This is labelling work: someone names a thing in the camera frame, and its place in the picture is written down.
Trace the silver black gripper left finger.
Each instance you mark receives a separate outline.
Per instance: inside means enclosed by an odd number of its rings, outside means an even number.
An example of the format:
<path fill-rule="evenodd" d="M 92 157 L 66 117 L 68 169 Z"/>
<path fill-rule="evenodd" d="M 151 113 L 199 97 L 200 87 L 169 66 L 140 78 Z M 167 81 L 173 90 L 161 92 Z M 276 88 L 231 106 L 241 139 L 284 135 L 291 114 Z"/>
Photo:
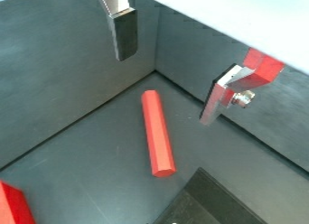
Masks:
<path fill-rule="evenodd" d="M 137 51 L 137 11 L 128 0 L 98 0 L 112 33 L 116 59 L 124 61 Z"/>

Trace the silver red gripper right finger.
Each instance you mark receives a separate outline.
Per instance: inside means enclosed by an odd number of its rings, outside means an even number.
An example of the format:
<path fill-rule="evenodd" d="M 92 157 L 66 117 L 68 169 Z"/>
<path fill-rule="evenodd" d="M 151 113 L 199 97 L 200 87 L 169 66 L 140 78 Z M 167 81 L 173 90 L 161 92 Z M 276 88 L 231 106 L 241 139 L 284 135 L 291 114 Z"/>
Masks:
<path fill-rule="evenodd" d="M 241 65 L 232 64 L 212 80 L 199 120 L 209 125 L 231 106 L 245 108 L 254 98 L 251 89 L 271 83 L 284 67 L 284 63 L 249 48 Z"/>

